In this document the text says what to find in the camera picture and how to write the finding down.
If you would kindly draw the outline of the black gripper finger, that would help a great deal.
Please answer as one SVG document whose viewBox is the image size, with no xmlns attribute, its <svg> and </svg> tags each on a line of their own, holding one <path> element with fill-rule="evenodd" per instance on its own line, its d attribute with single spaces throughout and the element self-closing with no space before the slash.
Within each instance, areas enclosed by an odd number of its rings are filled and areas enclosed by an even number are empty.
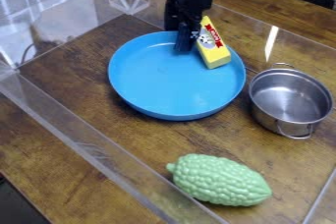
<svg viewBox="0 0 336 224">
<path fill-rule="evenodd" d="M 176 30 L 179 27 L 179 10 L 176 7 L 175 0 L 165 1 L 165 10 L 164 10 L 164 29 Z"/>
<path fill-rule="evenodd" d="M 192 50 L 195 42 L 200 36 L 201 25 L 199 22 L 180 22 L 177 25 L 177 38 L 175 49 L 179 52 L 188 52 Z"/>
</svg>

